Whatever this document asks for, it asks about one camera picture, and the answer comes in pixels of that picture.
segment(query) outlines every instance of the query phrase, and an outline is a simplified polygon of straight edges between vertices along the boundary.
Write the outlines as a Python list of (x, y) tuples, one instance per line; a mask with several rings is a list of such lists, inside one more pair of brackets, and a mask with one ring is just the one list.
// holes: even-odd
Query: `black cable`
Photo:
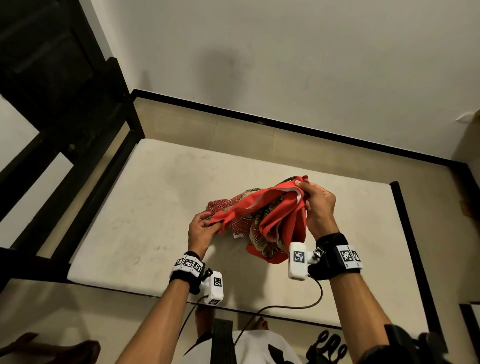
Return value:
[(250, 325), (250, 323), (253, 321), (254, 318), (256, 318), (262, 311), (265, 311), (265, 310), (268, 310), (269, 308), (289, 308), (289, 309), (292, 309), (292, 310), (303, 310), (305, 308), (311, 308), (311, 307), (314, 307), (316, 305), (318, 305), (320, 303), (320, 301), (322, 300), (322, 298), (324, 297), (324, 289), (322, 288), (322, 285), (320, 284), (319, 281), (317, 281), (315, 278), (313, 278), (311, 275), (308, 275), (310, 278), (312, 278), (315, 282), (317, 282), (318, 286), (320, 287), (320, 298), (318, 299), (317, 302), (313, 303), (313, 304), (310, 304), (308, 306), (303, 306), (303, 307), (292, 307), (292, 306), (267, 306), (267, 307), (264, 307), (262, 308), (260, 311), (258, 311), (256, 314), (254, 314), (252, 316), (252, 318), (249, 320), (249, 322), (247, 322), (247, 324), (245, 325), (245, 327), (243, 328), (243, 330), (241, 331), (240, 335), (237, 337), (237, 339), (235, 340), (235, 344), (233, 344), (233, 346), (237, 345), (237, 342), (239, 341), (240, 339), (240, 336), (243, 334), (243, 332), (247, 329), (248, 325)]
[(190, 311), (190, 313), (188, 314), (187, 318), (185, 319), (185, 322), (183, 323), (183, 326), (181, 327), (180, 329), (180, 333), (179, 333), (179, 337), (181, 335), (181, 332), (183, 331), (183, 328), (185, 327), (185, 325), (187, 324), (187, 321), (188, 319), (190, 318), (190, 315), (192, 314), (193, 310), (195, 309), (195, 307), (197, 307), (197, 305), (200, 303), (200, 301), (204, 298), (207, 298), (208, 296), (203, 296), (202, 298), (200, 298), (194, 305), (193, 305), (193, 308), (192, 310)]

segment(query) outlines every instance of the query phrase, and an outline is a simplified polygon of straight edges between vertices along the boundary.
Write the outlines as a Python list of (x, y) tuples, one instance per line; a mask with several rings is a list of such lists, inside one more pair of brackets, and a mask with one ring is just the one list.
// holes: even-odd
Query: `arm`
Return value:
[[(310, 197), (307, 226), (315, 240), (339, 232), (333, 211), (336, 197), (315, 183), (296, 182)], [(344, 273), (330, 280), (336, 309), (353, 363), (377, 345), (389, 345), (384, 325), (391, 324), (359, 273)]]
[[(207, 227), (209, 221), (203, 219), (210, 215), (210, 212), (196, 215), (188, 231), (188, 250), (197, 253), (202, 260), (212, 237), (222, 226), (218, 223)], [(117, 364), (172, 362), (189, 291), (189, 284), (180, 279), (173, 280), (168, 285), (162, 297), (123, 350)]]

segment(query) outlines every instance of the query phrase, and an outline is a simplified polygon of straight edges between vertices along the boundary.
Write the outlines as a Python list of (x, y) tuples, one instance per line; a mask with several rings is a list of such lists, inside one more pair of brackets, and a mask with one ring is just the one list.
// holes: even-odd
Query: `person's left hand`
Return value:
[(222, 228), (220, 222), (208, 227), (210, 221), (204, 219), (211, 215), (210, 211), (196, 214), (188, 227), (188, 250), (197, 253), (202, 260), (205, 258), (213, 236)]

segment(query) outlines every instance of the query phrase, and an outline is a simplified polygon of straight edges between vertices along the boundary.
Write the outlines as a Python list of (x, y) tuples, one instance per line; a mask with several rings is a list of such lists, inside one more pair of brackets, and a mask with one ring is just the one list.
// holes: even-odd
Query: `red garment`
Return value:
[[(250, 236), (252, 243), (247, 246), (247, 252), (268, 263), (282, 263), (288, 259), (291, 242), (305, 242), (306, 196), (295, 181), (306, 182), (307, 179), (308, 176), (294, 177), (272, 188), (245, 191), (231, 200), (212, 201), (207, 207), (207, 211), (214, 213), (209, 226), (221, 222), (220, 232), (232, 226), (235, 236)], [(260, 213), (262, 217), (259, 218), (256, 214)], [(282, 251), (276, 251), (272, 258), (267, 259), (255, 247), (255, 242), (263, 238), (270, 243), (280, 242)]]

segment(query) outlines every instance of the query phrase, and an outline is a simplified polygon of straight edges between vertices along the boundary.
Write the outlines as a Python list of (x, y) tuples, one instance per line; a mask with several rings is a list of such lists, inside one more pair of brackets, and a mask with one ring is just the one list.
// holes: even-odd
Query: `floor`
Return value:
[[(137, 99), (135, 106), (147, 138), (363, 180), (399, 181), (450, 351), (448, 359), (478, 362), (458, 304), (480, 301), (480, 232), (462, 214), (462, 194), (448, 168), (145, 99)], [(40, 255), (52, 254), (120, 141), (121, 137), (106, 153)], [(155, 300), (89, 287), (12, 280), (0, 295), (0, 345), (28, 331), (39, 332), (39, 341), (63, 345), (93, 339), (102, 345), (98, 362), (114, 363)], [(226, 311), (218, 311), (217, 317), (233, 320), (235, 327), (247, 319)], [(269, 326), (303, 356), (322, 331), (271, 319)], [(190, 320), (179, 340), (175, 363), (195, 339)], [(0, 363), (9, 362), (31, 361), (13, 356), (0, 359)], [(342, 361), (350, 362), (348, 357)]]

